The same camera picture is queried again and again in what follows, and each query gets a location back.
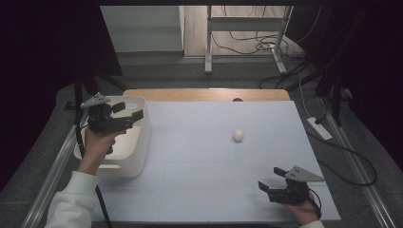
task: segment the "black cable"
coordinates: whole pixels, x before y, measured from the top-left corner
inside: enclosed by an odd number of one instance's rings
[[[80,127],[80,130],[83,130],[83,129],[86,128],[87,126],[88,126],[88,124],[86,124],[86,125]]]
[[[112,222],[110,221],[110,218],[109,218],[109,214],[107,213],[107,210],[106,210],[104,197],[102,196],[101,189],[100,189],[100,187],[98,185],[95,187],[95,192],[97,193],[98,200],[99,200],[99,202],[101,204],[101,209],[102,209],[102,212],[104,214],[106,225],[109,228],[113,228]]]
[[[315,196],[317,196],[317,200],[319,201],[319,209],[322,209],[322,201],[320,200],[320,197],[317,195],[317,192],[315,192],[312,188],[309,188],[309,190],[313,192]]]
[[[302,58],[302,59],[303,59],[303,62],[305,62],[305,61],[311,61],[314,56],[320,55],[321,53],[327,51],[330,47],[332,47],[332,46],[333,46],[333,43],[338,40],[339,36],[341,36],[343,33],[345,33],[345,31],[346,31],[347,28],[348,28],[347,25],[348,25],[348,24],[346,24],[345,27],[343,27],[342,29],[340,29],[340,30],[337,32],[337,34],[335,34],[335,35],[332,37],[332,39],[328,42],[328,44],[327,44],[325,47],[322,47],[322,48],[316,50],[315,52],[311,53],[309,56],[306,56],[305,58]],[[281,56],[284,56],[284,53],[282,52],[281,49],[280,49],[280,54],[281,54]],[[329,67],[330,65],[331,65],[331,63],[328,63],[328,64],[327,64],[326,66],[324,66],[323,68],[327,68],[327,67]],[[281,80],[276,84],[275,88],[278,88],[278,86],[279,86],[281,83],[283,83],[288,77],[290,77],[290,76],[292,76],[292,75],[295,75],[295,74],[290,74],[290,72],[287,73],[287,74],[285,74],[285,75],[284,75],[284,78],[281,79]],[[260,88],[260,89],[262,89],[261,84],[262,84],[263,82],[267,81],[267,80],[270,80],[270,78],[263,79],[263,80],[260,81],[260,83],[259,83],[259,88]]]
[[[226,6],[221,6],[221,10],[222,10],[224,16],[227,16]],[[266,7],[263,9],[263,14],[262,14],[261,17],[264,16],[265,11],[266,11]],[[228,32],[229,32],[231,38],[234,39],[234,40],[237,40],[237,41],[247,41],[247,40],[253,40],[253,39],[255,39],[255,40],[258,42],[258,43],[256,44],[256,50],[268,50],[268,49],[272,49],[272,47],[270,47],[270,45],[274,45],[275,42],[265,42],[264,40],[265,40],[265,39],[270,39],[270,38],[277,38],[276,35],[258,36],[258,33],[259,33],[258,31],[256,31],[255,37],[237,38],[237,37],[235,37],[235,36],[232,34],[232,31],[228,31]],[[219,48],[226,48],[226,49],[232,50],[232,51],[234,51],[234,52],[237,52],[238,54],[253,54],[253,53],[256,53],[255,51],[254,51],[254,52],[249,52],[249,53],[244,53],[244,52],[240,52],[240,51],[234,50],[234,49],[232,49],[232,48],[230,48],[230,47],[220,46],[220,45],[218,45],[218,43],[216,42],[216,40],[215,40],[214,38],[213,38],[213,40],[214,40],[214,43],[215,43]],[[289,45],[288,42],[285,41],[285,40],[281,40],[281,42],[284,42],[284,43],[286,44],[285,52],[284,52],[282,49],[280,49],[281,57],[283,57],[284,59],[290,60],[290,61],[296,61],[296,60],[304,60],[304,59],[306,59],[305,57],[294,57],[294,56],[290,56],[290,55],[288,54],[288,52],[287,52],[287,50],[288,50],[288,48],[289,48],[290,45]]]
[[[219,44],[217,44],[216,39],[214,39],[213,33],[211,33],[211,37],[213,38],[213,41],[214,41],[214,43],[216,44],[217,47],[219,47],[219,48],[224,48],[224,49],[229,49],[229,50],[232,50],[232,51],[234,51],[234,52],[237,52],[238,54],[245,54],[245,55],[247,55],[247,54],[254,54],[254,53],[260,51],[259,49],[257,49],[257,50],[252,51],[252,52],[240,52],[240,51],[237,51],[237,50],[232,49],[232,48],[230,48],[230,47],[224,47],[224,46],[220,46]]]
[[[275,78],[281,78],[278,82],[276,82],[276,86],[277,86],[279,83],[281,83],[281,82],[283,82],[285,80],[284,77],[289,77],[289,76],[292,76],[292,75],[300,73],[302,71],[302,69],[301,70],[297,70],[297,69],[300,66],[302,66],[305,62],[306,61],[301,62],[298,66],[296,66],[294,69],[292,69],[291,71],[289,71],[287,74],[285,74],[283,76],[269,77],[269,78],[264,78],[264,79],[260,80],[259,84],[258,84],[259,89],[262,89],[261,85],[266,81],[269,81],[269,80],[272,80],[272,79],[275,79]]]
[[[323,162],[323,161],[317,160],[318,163],[320,163],[320,164],[324,165],[325,167],[327,167],[330,171],[332,171],[332,172],[333,172],[336,176],[338,176],[340,179],[342,179],[343,181],[346,181],[346,182],[348,182],[348,183],[350,183],[350,184],[358,185],[358,186],[370,186],[370,185],[373,185],[373,184],[376,182],[376,180],[377,180],[377,172],[376,172],[376,169],[375,169],[375,167],[373,166],[373,164],[372,164],[367,158],[365,158],[363,155],[361,155],[361,154],[355,152],[355,151],[352,150],[352,149],[346,148],[346,147],[344,147],[344,146],[337,145],[337,144],[334,144],[334,143],[331,143],[331,142],[323,141],[322,139],[316,137],[315,135],[311,134],[311,133],[308,132],[308,131],[306,131],[306,133],[307,133],[309,136],[311,136],[312,138],[314,138],[314,139],[316,139],[316,140],[318,140],[318,141],[321,141],[322,143],[328,144],[328,145],[330,145],[330,146],[333,146],[333,147],[336,147],[336,148],[339,148],[339,149],[347,150],[348,152],[350,152],[350,153],[352,153],[352,154],[354,154],[354,155],[357,155],[359,158],[361,158],[361,159],[364,160],[367,164],[369,164],[370,167],[371,167],[371,169],[372,169],[373,172],[374,172],[374,178],[373,178],[370,182],[368,182],[368,183],[359,183],[359,182],[355,182],[355,181],[352,181],[352,180],[348,180],[348,179],[342,177],[340,174],[338,174],[338,173],[337,173],[332,167],[330,167],[328,164],[326,164],[326,163]]]
[[[329,93],[327,94],[327,100],[328,100],[328,104],[326,104],[325,114],[323,114],[323,116],[321,118],[316,119],[315,124],[320,124],[327,116],[327,111],[329,109]]]
[[[320,207],[317,206],[317,204],[315,203],[315,201],[313,199],[311,199],[309,196],[305,196],[305,194],[303,194],[303,192],[301,192],[299,189],[288,185],[288,188],[291,188],[293,191],[297,192],[300,196],[303,196],[315,209],[315,213],[317,214],[317,219],[320,219],[322,217],[322,212],[321,210],[321,201],[320,201]]]
[[[251,16],[253,12],[255,12],[255,16],[256,16],[256,8],[257,8],[257,6],[252,6],[252,11],[248,14],[248,17]]]
[[[305,54],[303,55],[303,57],[301,56],[291,56],[288,54],[288,48],[290,47],[290,45],[288,44],[288,42],[284,41],[286,43],[286,47],[285,47],[285,52],[283,51],[282,48],[279,49],[279,53],[281,55],[281,58],[289,60],[289,61],[297,61],[297,60],[308,60],[308,58],[305,56]]]

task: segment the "egg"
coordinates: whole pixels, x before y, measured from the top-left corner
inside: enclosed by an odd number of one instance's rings
[[[236,130],[236,131],[234,132],[233,138],[234,138],[234,140],[235,140],[236,142],[242,141],[242,139],[243,139],[243,131],[241,131],[241,130]]]

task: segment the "metal rail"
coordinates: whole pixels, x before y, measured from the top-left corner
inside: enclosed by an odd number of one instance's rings
[[[323,103],[323,101],[321,99],[320,99],[320,102],[321,102],[322,108],[323,108],[325,106],[325,103]],[[329,122],[334,133],[336,134],[336,138],[337,138],[338,142],[340,143],[340,145],[342,145],[346,148],[349,148],[351,150],[354,150],[352,145],[350,144],[343,128],[341,126],[337,125],[337,123],[333,119],[330,111],[328,111],[326,116],[327,116],[327,121]],[[350,164],[351,168],[353,169],[353,172],[354,172],[357,180],[360,182],[371,181],[370,177],[368,176],[367,172],[365,171],[363,162],[356,155],[353,155],[352,153],[349,153],[346,151],[344,154],[346,156],[347,162]],[[379,221],[379,224],[383,228],[396,228],[393,218],[392,218],[384,200],[380,196],[376,186],[371,185],[371,186],[361,187],[361,189],[364,192],[364,195],[366,196],[371,207],[373,208],[376,218]]]
[[[86,122],[88,115],[87,110],[85,109],[83,119],[80,124],[83,125]],[[62,148],[59,151],[59,154],[56,157],[53,165],[51,166],[48,176],[44,181],[44,184],[39,190],[38,195],[36,196],[35,201],[29,209],[29,212],[22,224],[22,228],[36,228],[39,225],[39,222],[44,215],[48,204],[53,196],[54,189],[56,188],[57,183],[59,182],[60,177],[65,170],[68,159],[70,158],[71,152],[74,149],[77,140],[75,138],[75,126],[73,125],[70,131],[67,134],[65,142],[62,145]]]

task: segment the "white tabletop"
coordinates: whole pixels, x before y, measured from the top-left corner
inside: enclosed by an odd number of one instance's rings
[[[103,178],[111,220],[142,222],[267,222],[292,220],[258,181],[284,188],[294,165],[321,177],[294,102],[148,102],[152,124],[143,173]],[[232,139],[235,130],[241,142]],[[309,182],[322,219],[340,219],[326,182]],[[103,220],[98,206],[95,220]]]

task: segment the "white container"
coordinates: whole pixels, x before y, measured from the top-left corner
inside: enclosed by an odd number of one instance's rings
[[[148,150],[148,142],[151,134],[151,121],[143,97],[134,96],[108,96],[109,105],[124,102],[126,109],[118,113],[112,113],[111,117],[127,117],[138,110],[144,111],[144,117],[133,124],[126,134],[115,138],[113,153],[106,155],[104,162],[98,169],[99,177],[136,177],[144,167],[145,157]],[[76,144],[74,156],[81,159],[80,150]]]

